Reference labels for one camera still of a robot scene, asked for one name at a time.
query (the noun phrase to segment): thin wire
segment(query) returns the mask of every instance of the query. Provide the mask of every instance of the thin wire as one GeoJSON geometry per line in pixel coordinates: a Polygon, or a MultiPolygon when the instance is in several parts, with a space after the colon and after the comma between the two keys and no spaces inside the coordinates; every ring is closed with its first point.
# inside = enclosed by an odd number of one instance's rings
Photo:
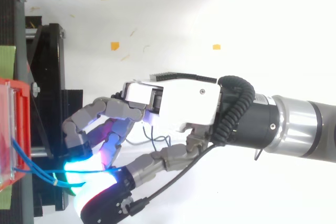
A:
{"type": "MultiPolygon", "coordinates": [[[[147,133],[146,133],[146,130],[145,130],[145,126],[142,126],[142,130],[143,130],[143,134],[145,135],[145,137],[149,141],[152,141],[152,139],[149,136],[147,136],[147,133]]],[[[156,141],[156,142],[163,142],[164,139],[159,140],[160,138],[166,138],[166,137],[165,136],[158,136],[158,137],[154,138],[153,140],[156,141]]]]}
{"type": "Polygon", "coordinates": [[[30,170],[35,175],[37,175],[39,178],[44,180],[45,182],[50,183],[54,186],[67,187],[67,188],[68,187],[81,187],[84,184],[84,183],[69,184],[67,182],[63,182],[63,181],[54,179],[53,177],[51,177],[50,175],[45,173],[38,165],[36,165],[33,161],[31,161],[29,159],[28,156],[26,155],[26,153],[21,149],[21,147],[19,146],[19,144],[15,140],[12,140],[12,142],[13,142],[14,149],[16,150],[18,155],[24,160],[24,162],[28,165],[30,170]]]}
{"type": "Polygon", "coordinates": [[[190,164],[186,168],[184,168],[176,177],[174,177],[171,181],[169,181],[167,184],[165,184],[163,187],[161,187],[159,190],[157,190],[155,193],[153,193],[150,197],[148,197],[148,201],[151,201],[164,191],[166,191],[171,185],[173,185],[176,181],[178,181],[184,174],[186,174],[202,157],[204,157],[205,154],[207,154],[212,149],[216,148],[218,145],[212,145],[205,149],[202,153],[200,153],[196,158],[194,158],[190,164]]]}
{"type": "Polygon", "coordinates": [[[151,130],[151,141],[152,141],[152,145],[154,147],[154,150],[157,152],[155,144],[154,144],[154,138],[153,138],[153,127],[152,127],[152,130],[151,130]]]}
{"type": "MultiPolygon", "coordinates": [[[[133,146],[139,146],[139,145],[142,145],[142,144],[151,143],[152,142],[152,138],[147,136],[147,133],[146,133],[146,130],[145,130],[144,126],[142,126],[142,130],[143,130],[143,133],[144,133],[145,137],[148,139],[147,141],[135,143],[135,142],[129,141],[127,138],[125,139],[125,141],[127,143],[129,143],[130,145],[133,145],[133,146]]],[[[165,141],[168,147],[172,146],[172,139],[171,139],[171,137],[169,135],[167,135],[167,136],[158,136],[158,137],[154,138],[153,141],[154,142],[163,142],[163,141],[165,141]]]]}

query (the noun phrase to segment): red box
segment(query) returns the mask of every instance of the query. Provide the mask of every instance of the red box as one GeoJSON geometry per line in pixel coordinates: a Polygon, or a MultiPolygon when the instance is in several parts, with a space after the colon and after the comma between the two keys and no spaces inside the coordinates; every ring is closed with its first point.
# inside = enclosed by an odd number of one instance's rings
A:
{"type": "Polygon", "coordinates": [[[0,78],[0,191],[25,175],[15,167],[29,170],[12,145],[15,139],[30,158],[29,89],[24,82],[0,78]]]}

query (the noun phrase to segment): robotic hand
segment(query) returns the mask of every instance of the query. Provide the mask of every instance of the robotic hand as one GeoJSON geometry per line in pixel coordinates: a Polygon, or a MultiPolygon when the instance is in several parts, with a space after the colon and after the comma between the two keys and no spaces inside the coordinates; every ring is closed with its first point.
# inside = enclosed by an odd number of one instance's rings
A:
{"type": "Polygon", "coordinates": [[[150,77],[125,83],[121,94],[98,98],[65,120],[71,158],[90,158],[92,147],[105,140],[99,153],[109,168],[134,123],[141,120],[179,132],[192,129],[186,145],[143,154],[113,174],[87,181],[75,199],[84,224],[118,223],[135,215],[207,152],[225,144],[336,162],[334,106],[255,94],[250,83],[239,77],[222,77],[218,84],[216,79],[192,74],[150,77]],[[86,134],[86,127],[100,115],[110,119],[86,134]],[[182,172],[150,197],[133,201],[131,190],[162,170],[182,172]]]}

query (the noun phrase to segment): blue light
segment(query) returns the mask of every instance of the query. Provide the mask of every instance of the blue light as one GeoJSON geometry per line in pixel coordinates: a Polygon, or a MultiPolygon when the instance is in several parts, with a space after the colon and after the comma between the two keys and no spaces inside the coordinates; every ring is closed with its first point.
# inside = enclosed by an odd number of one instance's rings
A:
{"type": "MultiPolygon", "coordinates": [[[[64,170],[78,170],[78,171],[91,171],[91,170],[104,170],[104,165],[101,162],[100,152],[94,154],[90,158],[82,161],[67,162],[64,165],[64,170]]],[[[89,182],[91,180],[96,180],[99,177],[99,173],[65,173],[68,183],[76,184],[89,182]]],[[[74,194],[78,194],[82,187],[71,187],[74,194]]]]}

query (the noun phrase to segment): black metal frame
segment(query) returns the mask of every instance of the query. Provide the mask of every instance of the black metal frame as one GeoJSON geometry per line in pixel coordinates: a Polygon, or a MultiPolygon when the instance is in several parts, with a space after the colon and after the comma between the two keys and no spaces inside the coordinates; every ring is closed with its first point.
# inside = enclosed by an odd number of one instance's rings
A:
{"type": "MultiPolygon", "coordinates": [[[[33,161],[43,169],[62,168],[67,156],[62,122],[82,107],[83,95],[82,90],[65,90],[62,27],[42,26],[36,23],[36,17],[25,18],[24,0],[0,0],[0,6],[0,45],[16,46],[13,77],[30,85],[36,82],[41,89],[30,100],[31,141],[32,147],[43,146],[47,157],[33,161]],[[38,29],[34,39],[26,40],[25,28],[32,20],[38,29]]],[[[13,185],[11,209],[0,210],[0,223],[33,224],[46,205],[64,210],[68,194],[35,175],[33,179],[26,175],[13,185]]]]}

